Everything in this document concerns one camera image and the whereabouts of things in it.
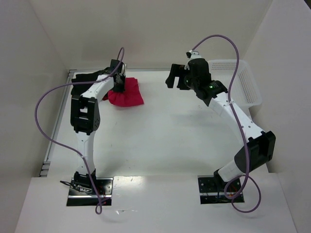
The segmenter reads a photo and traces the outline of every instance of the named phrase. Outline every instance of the laundry basket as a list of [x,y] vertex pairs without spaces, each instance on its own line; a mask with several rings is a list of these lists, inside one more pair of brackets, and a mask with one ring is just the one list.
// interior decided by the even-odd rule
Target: laundry basket
[[[208,61],[208,65],[212,80],[219,80],[226,88],[229,88],[236,60],[211,60]],[[239,62],[238,72],[232,85],[231,97],[240,107],[251,107],[262,103],[250,66],[244,60]]]

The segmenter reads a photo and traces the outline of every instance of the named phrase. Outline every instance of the black fabric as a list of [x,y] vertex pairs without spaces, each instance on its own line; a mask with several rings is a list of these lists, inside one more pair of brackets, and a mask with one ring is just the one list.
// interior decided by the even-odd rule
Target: black fabric
[[[99,70],[95,73],[91,74],[77,74],[75,79],[72,79],[72,83],[78,82],[91,82],[95,81],[98,78],[98,75],[102,75],[104,73],[103,70]],[[86,92],[93,84],[80,84],[80,85],[73,85],[73,89],[71,91],[72,95],[81,95]]]

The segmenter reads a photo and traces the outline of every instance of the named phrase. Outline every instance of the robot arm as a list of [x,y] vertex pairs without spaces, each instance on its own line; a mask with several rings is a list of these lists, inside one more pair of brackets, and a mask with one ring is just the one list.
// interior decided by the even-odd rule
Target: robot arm
[[[113,77],[106,79],[118,63],[118,60],[111,60],[110,67],[103,70],[101,75],[98,75],[97,81],[103,80],[102,82],[94,83],[86,92],[71,97],[70,123],[76,132],[78,151],[84,155],[94,181],[96,180],[96,169],[93,161],[94,136],[101,122],[98,102],[111,89],[114,90],[116,88],[116,91],[119,92],[124,90],[125,65],[123,63],[121,63]],[[74,174],[72,186],[77,187],[77,189],[80,187],[92,189],[87,169],[82,159],[79,159],[79,166]]]
[[[229,124],[238,139],[241,139],[240,130],[229,106],[227,88],[220,81],[211,79],[208,63],[198,52],[189,51],[187,57],[189,60],[186,65],[172,64],[171,72],[165,82],[168,88],[173,88],[175,77],[179,77],[177,88],[194,90],[196,96],[221,116]],[[272,159],[276,137],[272,132],[266,133],[254,124],[234,101],[232,104],[247,140],[250,171],[252,171]],[[214,176],[221,182],[228,182],[244,174],[245,170],[245,150],[242,147],[231,162],[214,172]]]

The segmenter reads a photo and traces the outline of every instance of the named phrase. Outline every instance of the white floor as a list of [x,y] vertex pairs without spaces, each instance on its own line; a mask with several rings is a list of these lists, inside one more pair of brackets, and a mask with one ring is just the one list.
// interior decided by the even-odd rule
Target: white floor
[[[52,146],[47,178],[33,178],[16,233],[294,233],[295,227],[276,174],[262,166],[251,173],[262,203],[251,214],[231,204],[200,204],[197,175],[211,175],[241,148],[231,129],[192,91],[168,89],[168,72],[128,72],[138,78],[145,104],[118,108],[100,103],[101,125],[94,143],[98,177],[114,177],[112,206],[66,207],[79,159]],[[57,140],[76,147],[68,97]],[[258,199],[253,184],[243,192],[250,209]]]

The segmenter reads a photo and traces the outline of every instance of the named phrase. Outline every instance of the cable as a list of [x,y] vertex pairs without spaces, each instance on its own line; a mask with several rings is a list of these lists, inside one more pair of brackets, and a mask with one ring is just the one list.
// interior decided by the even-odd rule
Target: cable
[[60,146],[62,146],[62,147],[65,147],[65,148],[67,148],[67,149],[69,149],[69,150],[72,150],[72,151],[76,152],[76,153],[83,159],[83,162],[84,162],[84,164],[85,164],[85,166],[86,166],[86,169],[87,169],[87,173],[88,173],[89,179],[90,179],[90,181],[91,181],[92,187],[93,187],[93,189],[94,189],[94,191],[95,191],[95,193],[96,193],[97,199],[98,199],[98,204],[96,205],[96,208],[95,208],[95,213],[97,213],[98,215],[100,215],[100,214],[102,213],[102,211],[103,211],[103,204],[102,204],[103,200],[101,200],[101,197],[100,197],[100,195],[99,195],[99,193],[98,193],[98,191],[97,191],[97,188],[96,188],[96,186],[95,186],[95,183],[94,183],[94,181],[93,181],[93,179],[92,179],[92,176],[91,176],[90,170],[89,170],[89,168],[88,168],[86,159],[85,159],[84,156],[83,156],[78,150],[76,150],[75,148],[72,148],[72,147],[67,146],[67,145],[65,145],[65,144],[62,144],[62,143],[60,143],[60,142],[57,142],[57,141],[55,141],[54,139],[52,139],[52,138],[50,138],[49,136],[47,136],[47,135],[45,134],[45,132],[41,129],[41,126],[40,126],[40,124],[39,124],[39,122],[38,122],[38,115],[37,115],[37,113],[38,113],[39,104],[42,102],[42,100],[43,100],[50,92],[52,92],[52,91],[54,91],[54,90],[56,90],[56,89],[58,89],[58,88],[61,88],[61,87],[64,87],[64,86],[70,86],[70,85],[83,85],[83,84],[100,83],[100,82],[103,82],[104,80],[106,80],[107,78],[113,76],[114,73],[118,70],[119,66],[120,66],[121,63],[122,63],[122,60],[123,60],[123,57],[124,57],[124,47],[122,47],[122,48],[120,49],[119,55],[120,55],[121,51],[122,51],[122,56],[121,56],[121,59],[120,59],[118,65],[117,65],[117,66],[114,68],[114,70],[113,70],[110,74],[108,74],[107,77],[105,77],[104,79],[99,80],[99,81],[91,81],[91,82],[67,83],[67,84],[63,84],[63,85],[54,87],[54,88],[52,88],[51,90],[48,90],[46,93],[44,93],[44,94],[40,97],[40,99],[38,100],[38,102],[37,102],[37,104],[36,104],[36,106],[35,106],[35,123],[36,123],[36,125],[37,125],[39,131],[42,133],[42,135],[45,136],[45,137],[46,137],[48,140],[50,140],[51,142],[53,142],[53,143],[55,143],[55,144],[58,144],[58,145],[60,145]]
[[[234,50],[235,50],[235,53],[237,55],[237,63],[236,63],[236,66],[235,66],[235,69],[234,69],[234,72],[233,72],[233,76],[232,76],[232,79],[230,81],[230,84],[229,84],[229,88],[228,88],[228,101],[230,103],[230,107],[231,107],[231,110],[232,110],[232,113],[234,115],[234,118],[235,120],[237,121],[237,124],[238,124],[238,127],[239,127],[239,130],[240,130],[240,133],[242,135],[242,139],[243,139],[243,143],[244,143],[244,149],[245,149],[245,157],[246,157],[246,172],[245,172],[245,175],[242,175],[242,176],[245,176],[245,179],[244,179],[244,182],[241,186],[241,188],[238,190],[238,192],[236,192],[236,194],[234,194],[233,196],[229,196],[227,194],[227,189],[229,187],[229,185],[231,185],[231,183],[233,181],[235,181],[236,179],[240,178],[241,176],[238,176],[236,178],[233,178],[232,180],[230,180],[226,185],[225,185],[225,189],[224,189],[224,192],[225,192],[225,197],[230,199],[231,200],[231,204],[233,206],[233,208],[235,208],[237,211],[239,212],[242,212],[242,213],[250,213],[250,212],[253,212],[254,210],[256,210],[258,208],[258,206],[260,205],[260,202],[261,202],[261,191],[260,191],[260,188],[259,186],[257,185],[257,183],[254,181],[253,178],[251,178],[249,176],[249,163],[250,163],[250,156],[249,156],[249,152],[248,152],[248,148],[247,148],[247,142],[246,142],[246,138],[245,138],[245,135],[244,135],[244,132],[243,132],[243,128],[241,126],[241,123],[240,123],[240,120],[238,118],[238,115],[233,107],[233,104],[231,102],[231,88],[232,88],[232,84],[233,84],[233,81],[234,81],[234,78],[237,74],[237,71],[238,71],[238,67],[239,67],[239,60],[240,60],[240,56],[239,56],[239,51],[238,51],[238,48],[237,46],[233,43],[233,41],[231,39],[229,39],[228,37],[224,36],[224,35],[220,35],[220,34],[215,34],[215,35],[210,35],[208,37],[205,37],[203,40],[201,40],[196,46],[193,47],[192,50],[195,50],[199,45],[201,45],[204,41],[206,41],[207,39],[210,39],[212,37],[221,37],[227,41],[229,41],[231,43],[231,45],[233,46]],[[240,193],[244,190],[245,186],[246,186],[246,183],[248,181],[248,178],[251,179],[251,181],[255,184],[257,190],[258,190],[258,194],[259,194],[259,200],[258,200],[258,203],[257,205],[251,209],[251,210],[247,210],[247,211],[244,211],[244,210],[240,210],[238,209],[234,204],[233,204],[233,200],[240,195]]]

